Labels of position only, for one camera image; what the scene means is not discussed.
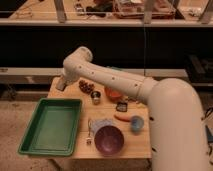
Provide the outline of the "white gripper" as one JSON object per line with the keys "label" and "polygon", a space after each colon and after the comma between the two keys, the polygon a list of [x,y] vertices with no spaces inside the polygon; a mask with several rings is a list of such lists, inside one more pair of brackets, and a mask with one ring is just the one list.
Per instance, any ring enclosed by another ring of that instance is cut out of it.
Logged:
{"label": "white gripper", "polygon": [[56,89],[63,91],[66,88],[67,84],[73,84],[76,81],[76,74],[69,72],[65,68],[62,69],[62,77],[59,78]]}

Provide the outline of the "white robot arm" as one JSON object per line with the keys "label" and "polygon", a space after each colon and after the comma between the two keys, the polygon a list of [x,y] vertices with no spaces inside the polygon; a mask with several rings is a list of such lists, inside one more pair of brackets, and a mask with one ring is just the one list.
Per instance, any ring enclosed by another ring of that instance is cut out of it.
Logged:
{"label": "white robot arm", "polygon": [[117,90],[148,107],[152,171],[213,171],[208,156],[204,111],[195,89],[187,82],[101,67],[92,63],[85,46],[63,61],[59,90],[84,77]]}

